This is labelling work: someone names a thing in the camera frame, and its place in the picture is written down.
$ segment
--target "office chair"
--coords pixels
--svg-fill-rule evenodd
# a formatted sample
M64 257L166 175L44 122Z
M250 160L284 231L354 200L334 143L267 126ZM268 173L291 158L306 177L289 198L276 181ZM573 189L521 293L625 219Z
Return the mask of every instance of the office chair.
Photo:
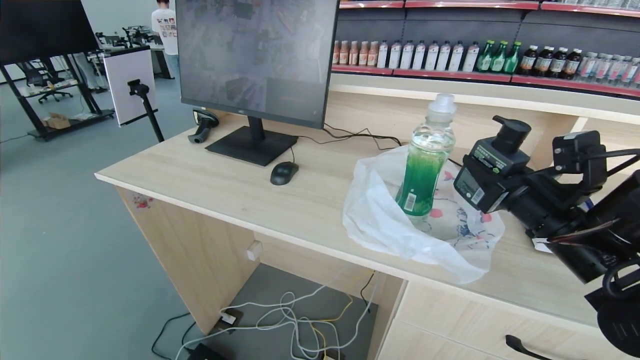
M20 70L22 70L22 72L24 73L24 76L27 78L28 85L35 85L35 86L45 88L48 86L47 84L48 82L51 82L52 84L55 85L57 83L64 81L63 78L60 78L57 76L58 72L56 72L55 69L53 69L53 71L50 72L49 69L47 69L47 67L45 67L44 65L38 65L37 63L34 65L34 63L32 63L31 61L16 63L16 65L18 65ZM56 102L60 102L60 100L56 97L56 95L61 95L62 97L64 96L73 97L73 95L68 92L51 91L41 96L38 99L38 102L42 104L42 101L47 100L49 96L53 96L53 99Z

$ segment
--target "desk drawer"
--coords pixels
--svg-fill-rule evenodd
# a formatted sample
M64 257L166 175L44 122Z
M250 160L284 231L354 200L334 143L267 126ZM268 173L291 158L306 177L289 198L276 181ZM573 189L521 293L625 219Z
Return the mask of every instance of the desk drawer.
M378 360L500 360L394 320Z
M505 336L522 340L530 351L553 360L628 360L598 329L541 320L534 311L513 312L500 302L477 302L454 291L411 282L397 318L418 328L509 360L532 360L507 347Z

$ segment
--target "white plastic bag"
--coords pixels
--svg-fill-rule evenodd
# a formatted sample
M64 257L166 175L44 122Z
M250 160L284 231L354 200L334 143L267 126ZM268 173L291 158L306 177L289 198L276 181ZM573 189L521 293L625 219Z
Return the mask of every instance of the white plastic bag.
M349 237L367 249L438 264L460 284L479 279L489 271L493 248L504 234L500 216L482 214L458 195L453 188L458 170L447 161L433 210L413 225L395 201L407 154L403 146L358 160L342 214Z

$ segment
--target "floor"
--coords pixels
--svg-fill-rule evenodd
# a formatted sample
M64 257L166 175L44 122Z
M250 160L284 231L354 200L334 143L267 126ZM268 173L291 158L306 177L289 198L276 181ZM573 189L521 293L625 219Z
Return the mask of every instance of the floor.
M156 86L165 137L193 127L191 107L179 102L174 81L158 79ZM72 92L72 99L58 103L31 102L41 117L81 113L81 97ZM95 98L101 107L113 107L110 93ZM0 139L32 129L7 85L0 85L0 111ZM3 360L156 359L149 349L160 328L186 308L113 187L93 176L155 143L148 121L119 128L106 120L48 143L26 137L1 145ZM236 302L273 303L287 290L300 296L317 288L268 266L260 266L249 284ZM344 294L323 290L300 304L299 316L335 316L347 301ZM363 309L361 300L354 302L340 321L342 343L352 337ZM261 314L249 309L245 321ZM357 341L345 349L349 360L365 359L373 318L364 318ZM158 351L173 358L191 322L188 316L172 323ZM188 339L199 335L193 329ZM313 347L309 336L303 336L304 344ZM290 341L288 327L236 332L212 342L235 354L233 359L281 360L289 356Z

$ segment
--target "drawer handle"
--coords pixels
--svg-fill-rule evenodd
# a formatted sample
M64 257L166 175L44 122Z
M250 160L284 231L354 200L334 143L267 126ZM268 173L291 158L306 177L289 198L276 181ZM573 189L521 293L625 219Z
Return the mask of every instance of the drawer handle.
M551 360L548 357L544 357L536 354L535 352L531 352L527 350L527 348L525 348L524 345L522 345L522 340L516 338L513 335L507 335L504 337L504 339L508 347L512 348L513 350L516 350L521 354L531 356L534 359L538 359L538 360Z

